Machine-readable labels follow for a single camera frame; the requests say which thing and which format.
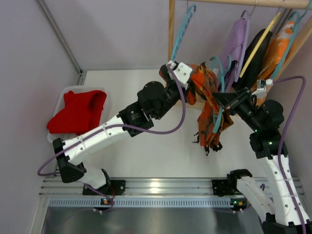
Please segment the orange camouflage trousers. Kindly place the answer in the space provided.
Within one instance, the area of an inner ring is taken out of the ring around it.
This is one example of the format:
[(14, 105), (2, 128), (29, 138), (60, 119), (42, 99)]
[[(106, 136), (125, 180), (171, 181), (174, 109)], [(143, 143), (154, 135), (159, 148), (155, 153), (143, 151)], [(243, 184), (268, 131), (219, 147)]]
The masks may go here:
[(195, 135), (197, 136), (196, 143), (200, 144), (208, 155), (211, 150), (217, 152), (223, 148), (220, 135), (234, 123), (229, 114), (223, 112), (220, 126), (216, 133), (213, 132), (218, 114), (221, 113), (219, 104), (213, 99), (213, 94), (218, 92), (217, 77), (204, 62), (191, 64), (190, 67), (193, 69), (193, 73), (186, 101), (188, 104), (194, 105), (197, 97), (204, 100), (202, 112), (197, 118), (198, 132)]

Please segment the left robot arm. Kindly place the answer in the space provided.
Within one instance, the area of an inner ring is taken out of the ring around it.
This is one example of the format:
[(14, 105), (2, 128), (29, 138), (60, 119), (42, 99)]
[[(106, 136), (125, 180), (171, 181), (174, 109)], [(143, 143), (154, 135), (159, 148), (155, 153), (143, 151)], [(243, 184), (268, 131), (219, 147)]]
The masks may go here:
[(185, 63), (169, 61), (162, 65), (159, 74), (166, 85), (151, 81), (137, 93), (137, 101), (128, 105), (106, 123), (76, 138), (53, 141), (59, 174), (63, 183), (79, 181), (93, 189), (104, 192), (111, 182), (104, 169), (87, 165), (86, 159), (97, 151), (124, 138), (147, 132), (156, 134), (151, 128), (153, 120), (162, 119), (179, 101), (186, 101), (191, 86), (194, 68)]

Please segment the teal hanger with trousers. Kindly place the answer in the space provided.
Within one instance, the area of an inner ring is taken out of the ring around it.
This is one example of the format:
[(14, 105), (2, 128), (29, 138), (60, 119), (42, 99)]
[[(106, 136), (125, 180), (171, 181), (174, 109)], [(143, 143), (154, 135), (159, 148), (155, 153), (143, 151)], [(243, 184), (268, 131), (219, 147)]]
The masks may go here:
[(212, 71), (217, 71), (215, 73), (216, 78), (218, 81), (221, 82), (221, 92), (217, 92), (213, 94), (214, 100), (217, 102), (219, 105), (219, 111), (218, 113), (213, 113), (213, 123), (214, 123), (214, 128), (213, 128), (213, 133), (216, 134), (217, 132), (220, 131), (221, 129), (221, 120), (222, 120), (222, 114), (223, 110), (225, 108), (223, 101), (224, 99), (224, 91), (225, 91), (225, 73), (229, 71), (231, 68), (231, 63), (232, 63), (232, 56), (228, 55), (227, 56), (227, 61), (228, 61), (228, 67), (224, 69), (222, 62), (218, 56), (214, 56), (210, 58), (211, 61), (211, 70)]

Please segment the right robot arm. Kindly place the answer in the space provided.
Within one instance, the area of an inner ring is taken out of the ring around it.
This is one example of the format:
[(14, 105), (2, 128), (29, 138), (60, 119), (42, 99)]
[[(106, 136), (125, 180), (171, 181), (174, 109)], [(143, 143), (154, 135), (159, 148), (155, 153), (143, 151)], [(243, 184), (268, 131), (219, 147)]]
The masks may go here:
[(283, 107), (266, 100), (259, 107), (245, 88), (236, 93), (214, 93), (214, 100), (230, 115), (238, 115), (252, 129), (250, 146), (265, 173), (271, 196), (257, 185), (247, 169), (227, 175), (232, 188), (243, 194), (261, 221), (265, 234), (310, 234), (312, 221), (300, 203), (289, 167), (288, 150), (279, 131)]

